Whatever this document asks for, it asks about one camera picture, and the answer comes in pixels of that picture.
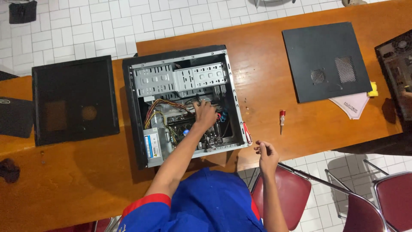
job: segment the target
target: paper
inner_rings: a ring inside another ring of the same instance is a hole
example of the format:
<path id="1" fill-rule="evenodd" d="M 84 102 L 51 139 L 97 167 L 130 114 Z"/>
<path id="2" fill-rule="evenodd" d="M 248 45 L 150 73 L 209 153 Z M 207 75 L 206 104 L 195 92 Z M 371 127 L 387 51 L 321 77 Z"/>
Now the paper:
<path id="1" fill-rule="evenodd" d="M 342 97 L 329 98 L 348 115 L 350 119 L 359 119 L 369 100 L 367 93 L 358 93 Z"/>

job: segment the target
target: metal chair leg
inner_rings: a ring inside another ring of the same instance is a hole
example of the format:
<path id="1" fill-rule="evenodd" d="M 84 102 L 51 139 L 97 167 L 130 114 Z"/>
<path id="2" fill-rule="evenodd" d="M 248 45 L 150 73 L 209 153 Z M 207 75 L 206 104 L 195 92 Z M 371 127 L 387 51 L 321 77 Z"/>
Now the metal chair leg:
<path id="1" fill-rule="evenodd" d="M 371 162 L 369 162 L 369 160 L 364 159 L 363 162 L 371 165 L 372 167 L 374 167 L 376 170 L 380 171 L 381 173 L 383 173 L 383 174 L 385 174 L 385 175 L 389 175 L 389 173 L 387 173 L 387 172 L 385 172 L 384 170 L 378 168 L 376 165 L 374 165 L 374 164 L 372 164 Z"/>
<path id="2" fill-rule="evenodd" d="M 348 186 L 346 186 L 342 181 L 332 175 L 328 169 L 325 169 L 325 172 L 330 175 L 334 180 L 336 180 L 340 185 L 342 185 L 346 190 L 353 192 Z"/>

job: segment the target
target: wooden table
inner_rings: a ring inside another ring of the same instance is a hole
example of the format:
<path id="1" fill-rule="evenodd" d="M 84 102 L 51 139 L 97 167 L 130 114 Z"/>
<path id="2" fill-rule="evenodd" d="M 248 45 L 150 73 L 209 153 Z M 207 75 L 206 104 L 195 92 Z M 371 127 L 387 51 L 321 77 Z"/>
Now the wooden table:
<path id="1" fill-rule="evenodd" d="M 382 112 L 390 105 L 390 94 L 374 47 L 411 29 L 410 9 L 412 1 L 393 0 L 146 41 L 137 48 L 142 56 L 225 44 L 249 131 L 254 140 L 273 143 L 287 160 L 402 132 L 390 107 L 386 119 Z M 281 34 L 285 29 L 344 21 L 352 22 L 369 78 L 379 91 L 360 120 L 349 120 L 329 100 L 297 103 Z M 0 158 L 12 158 L 21 168 L 17 183 L 0 180 L 3 229 L 45 231 L 108 218 L 143 196 L 154 171 L 136 167 L 121 63 L 113 61 L 120 134 L 43 147 L 34 146 L 33 135 L 0 136 Z M 0 82 L 0 93 L 31 99 L 31 77 Z M 282 136 L 280 109 L 287 111 Z M 224 171 L 252 168 L 258 159 L 252 147 L 210 155 L 192 160 L 186 176 L 203 166 Z"/>

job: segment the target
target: warning label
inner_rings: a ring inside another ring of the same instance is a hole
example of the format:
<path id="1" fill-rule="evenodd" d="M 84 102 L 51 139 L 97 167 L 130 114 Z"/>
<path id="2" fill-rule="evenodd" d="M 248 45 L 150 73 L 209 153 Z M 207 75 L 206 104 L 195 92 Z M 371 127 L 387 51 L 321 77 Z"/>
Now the warning label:
<path id="1" fill-rule="evenodd" d="M 145 143 L 148 159 L 162 156 L 160 153 L 159 137 L 157 134 L 145 135 Z"/>

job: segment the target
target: red-handled screwdriver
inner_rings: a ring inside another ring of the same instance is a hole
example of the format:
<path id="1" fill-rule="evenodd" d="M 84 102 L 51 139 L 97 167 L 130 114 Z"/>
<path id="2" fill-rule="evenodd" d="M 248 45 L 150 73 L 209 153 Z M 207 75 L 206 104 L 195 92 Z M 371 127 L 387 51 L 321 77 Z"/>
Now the red-handled screwdriver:
<path id="1" fill-rule="evenodd" d="M 280 116 L 281 116 L 281 135 L 282 135 L 282 130 L 283 130 L 283 123 L 285 122 L 285 115 L 286 115 L 286 111 L 282 110 L 280 112 Z"/>

